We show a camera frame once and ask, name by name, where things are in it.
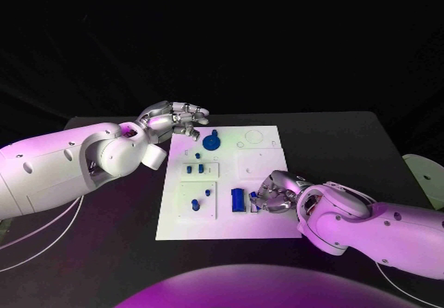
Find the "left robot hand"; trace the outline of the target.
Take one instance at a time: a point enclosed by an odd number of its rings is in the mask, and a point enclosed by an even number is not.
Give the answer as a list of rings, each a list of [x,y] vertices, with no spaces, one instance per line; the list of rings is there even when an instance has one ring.
[[[175,134],[198,141],[201,133],[193,124],[206,125],[208,116],[209,111],[204,107],[189,103],[160,101],[144,109],[134,123],[142,127],[152,144],[163,143]]]

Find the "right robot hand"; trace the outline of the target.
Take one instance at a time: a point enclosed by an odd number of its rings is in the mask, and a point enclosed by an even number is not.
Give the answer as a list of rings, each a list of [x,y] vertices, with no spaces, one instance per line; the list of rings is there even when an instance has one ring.
[[[304,190],[313,186],[312,182],[287,171],[274,170],[265,178],[260,188],[250,193],[250,202],[257,210],[271,214],[281,214],[297,207]]]

